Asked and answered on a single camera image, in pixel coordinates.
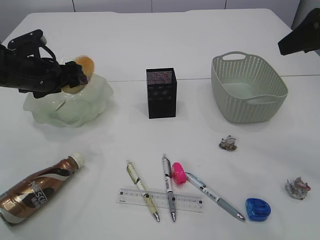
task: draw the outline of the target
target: glass bowl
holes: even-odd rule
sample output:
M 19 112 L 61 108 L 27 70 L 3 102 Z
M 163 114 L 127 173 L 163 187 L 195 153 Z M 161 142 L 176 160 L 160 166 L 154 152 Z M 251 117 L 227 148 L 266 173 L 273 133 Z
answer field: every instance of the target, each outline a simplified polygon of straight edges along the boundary
M 60 92 L 36 99 L 28 93 L 23 110 L 32 112 L 37 123 L 77 128 L 103 113 L 113 93 L 107 80 L 94 74 L 77 94 Z

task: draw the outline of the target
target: ruler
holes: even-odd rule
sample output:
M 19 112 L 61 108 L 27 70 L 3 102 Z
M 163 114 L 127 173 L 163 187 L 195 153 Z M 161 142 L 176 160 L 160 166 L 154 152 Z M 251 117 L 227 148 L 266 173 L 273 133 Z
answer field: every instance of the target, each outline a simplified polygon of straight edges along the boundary
M 168 197 L 166 192 L 147 191 L 148 197 L 152 198 L 157 208 L 169 208 Z M 120 188 L 116 202 L 118 204 L 131 204 L 147 206 L 143 195 L 146 191 L 138 189 Z M 204 204 L 200 196 L 188 196 L 174 194 L 175 207 L 177 210 L 191 211 L 197 213 L 204 212 Z

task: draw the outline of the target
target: ballpoint pen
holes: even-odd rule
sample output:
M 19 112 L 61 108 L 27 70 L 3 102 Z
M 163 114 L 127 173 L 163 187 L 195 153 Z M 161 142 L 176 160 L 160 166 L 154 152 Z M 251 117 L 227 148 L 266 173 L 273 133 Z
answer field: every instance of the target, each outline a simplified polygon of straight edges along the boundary
M 221 208 L 226 210 L 229 214 L 234 216 L 236 219 L 245 222 L 246 218 L 233 206 L 227 203 L 223 198 L 219 197 L 212 189 L 208 188 L 200 179 L 189 172 L 185 172 L 186 179 L 211 200 L 216 202 Z
M 152 202 L 151 197 L 148 195 L 145 185 L 143 184 L 140 177 L 138 176 L 133 163 L 129 160 L 127 160 L 126 163 L 127 163 L 126 170 L 127 170 L 128 174 L 130 175 L 133 183 L 137 186 L 137 188 L 139 190 L 145 191 L 145 193 L 143 194 L 143 199 L 144 199 L 146 205 L 148 206 L 150 213 L 154 216 L 154 218 L 159 223 L 160 222 L 159 213 L 158 213 L 154 203 Z
M 171 164 L 169 159 L 166 157 L 166 155 L 163 155 L 162 163 L 163 163 L 163 171 L 164 171 L 165 188 L 166 188 L 168 203 L 169 203 L 169 212 L 171 214 L 173 222 L 175 222 L 176 221 L 176 204 L 174 200 L 174 191 L 172 190 L 172 185 L 171 185 L 171 176 L 172 176 Z

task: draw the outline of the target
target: white table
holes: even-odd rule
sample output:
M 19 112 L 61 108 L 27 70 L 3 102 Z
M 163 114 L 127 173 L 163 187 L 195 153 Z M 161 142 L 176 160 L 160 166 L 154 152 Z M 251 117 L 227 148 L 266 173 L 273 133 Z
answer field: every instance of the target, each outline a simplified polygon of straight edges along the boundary
M 0 239 L 318 239 L 320 76 L 283 79 L 289 95 L 279 112 L 268 122 L 244 125 L 223 118 L 209 79 L 179 80 L 176 118 L 152 120 L 144 81 L 111 82 L 114 96 L 106 112 L 79 128 L 35 123 L 22 110 L 25 95 L 2 88 L 0 192 L 74 151 L 87 162 L 29 220 L 10 229 L 0 222 Z M 218 147 L 229 134 L 237 138 L 236 152 Z M 150 190 L 164 190 L 163 153 L 245 216 L 246 198 L 266 200 L 272 208 L 269 219 L 242 223 L 203 198 L 204 213 L 179 211 L 172 223 L 168 210 L 159 209 L 157 223 L 146 207 L 117 204 L 119 188 L 134 188 L 127 159 L 135 162 Z M 284 189 L 287 178 L 299 176 L 312 188 L 303 201 Z M 201 195 L 189 183 L 174 190 Z
M 320 75 L 316 53 L 280 54 L 278 42 L 291 30 L 267 9 L 33 13 L 4 44 L 35 29 L 57 59 L 88 55 L 111 82 L 145 80 L 146 69 L 167 67 L 178 79 L 209 79 L 212 59 L 232 51 L 259 55 L 280 76 Z

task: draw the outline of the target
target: blue pencil sharpener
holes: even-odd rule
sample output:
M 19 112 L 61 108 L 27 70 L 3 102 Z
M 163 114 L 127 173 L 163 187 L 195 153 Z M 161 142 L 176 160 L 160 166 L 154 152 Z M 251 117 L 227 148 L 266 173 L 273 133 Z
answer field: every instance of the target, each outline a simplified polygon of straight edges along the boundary
M 245 208 L 249 219 L 255 222 L 265 221 L 271 213 L 269 204 L 258 198 L 248 198 L 245 201 Z

